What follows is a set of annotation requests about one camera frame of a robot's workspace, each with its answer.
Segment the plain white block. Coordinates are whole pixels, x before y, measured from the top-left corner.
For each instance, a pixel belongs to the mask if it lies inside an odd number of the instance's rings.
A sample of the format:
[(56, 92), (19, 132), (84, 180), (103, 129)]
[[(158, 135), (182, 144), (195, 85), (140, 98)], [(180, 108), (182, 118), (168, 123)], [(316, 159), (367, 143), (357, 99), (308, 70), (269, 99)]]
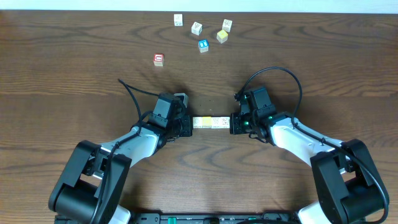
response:
[(203, 127), (203, 118), (202, 117), (193, 117), (193, 128), (201, 129)]

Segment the white block with pattern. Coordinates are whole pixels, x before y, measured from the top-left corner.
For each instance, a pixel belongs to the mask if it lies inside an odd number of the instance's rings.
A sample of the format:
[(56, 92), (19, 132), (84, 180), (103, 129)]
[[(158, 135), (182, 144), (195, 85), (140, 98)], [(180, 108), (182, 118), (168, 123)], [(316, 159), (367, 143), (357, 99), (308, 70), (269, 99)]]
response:
[(221, 124), (222, 124), (222, 119), (220, 117), (212, 117), (211, 118), (211, 128), (212, 129), (220, 128)]

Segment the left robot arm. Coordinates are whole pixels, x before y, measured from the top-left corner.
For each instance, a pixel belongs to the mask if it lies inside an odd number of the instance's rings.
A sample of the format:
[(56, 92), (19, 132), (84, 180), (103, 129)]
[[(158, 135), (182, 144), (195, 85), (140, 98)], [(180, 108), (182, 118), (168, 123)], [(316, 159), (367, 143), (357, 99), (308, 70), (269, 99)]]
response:
[(153, 111), (110, 142), (84, 140), (73, 150), (50, 194), (48, 207), (77, 223), (128, 223), (119, 200), (132, 166), (153, 156), (168, 142), (192, 136), (188, 96), (160, 93)]

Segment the yellow block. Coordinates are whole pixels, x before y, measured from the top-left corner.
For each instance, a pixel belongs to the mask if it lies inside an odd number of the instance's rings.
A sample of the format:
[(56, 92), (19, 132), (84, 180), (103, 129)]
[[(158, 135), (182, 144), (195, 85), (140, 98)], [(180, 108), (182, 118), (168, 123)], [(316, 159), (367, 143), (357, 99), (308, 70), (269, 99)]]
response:
[(204, 116), (202, 117), (202, 128), (208, 129), (212, 127), (212, 117)]

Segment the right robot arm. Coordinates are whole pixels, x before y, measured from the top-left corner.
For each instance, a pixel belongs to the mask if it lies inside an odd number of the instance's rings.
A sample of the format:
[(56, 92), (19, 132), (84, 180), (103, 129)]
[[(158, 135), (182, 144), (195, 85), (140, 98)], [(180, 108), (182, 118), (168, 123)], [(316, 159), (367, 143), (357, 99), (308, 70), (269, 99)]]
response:
[(277, 112), (264, 87), (240, 90), (234, 96), (241, 109), (231, 114), (231, 134), (285, 149), (312, 169), (318, 200), (295, 214), (297, 223), (366, 223), (383, 210), (389, 196), (366, 147), (358, 140), (341, 141), (303, 125), (286, 112)]

